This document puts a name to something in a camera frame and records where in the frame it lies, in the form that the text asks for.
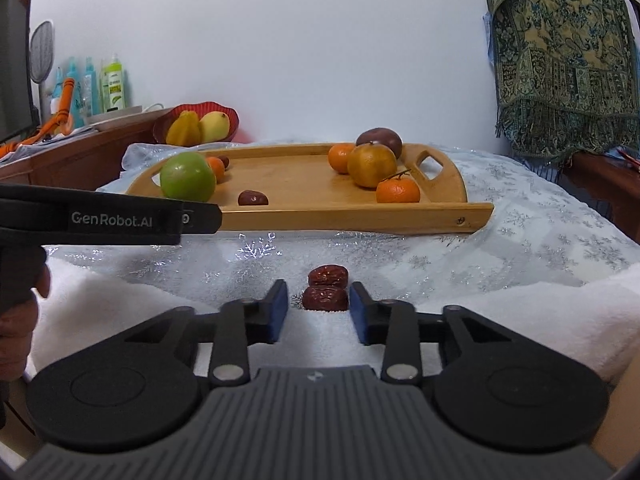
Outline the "person's left hand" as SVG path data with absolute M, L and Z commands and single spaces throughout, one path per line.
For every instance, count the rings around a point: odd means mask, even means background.
M 2 382 L 20 378 L 32 348 L 32 334 L 38 322 L 38 297 L 50 294 L 51 274 L 47 264 L 42 267 L 29 297 L 1 315 L 0 376 Z

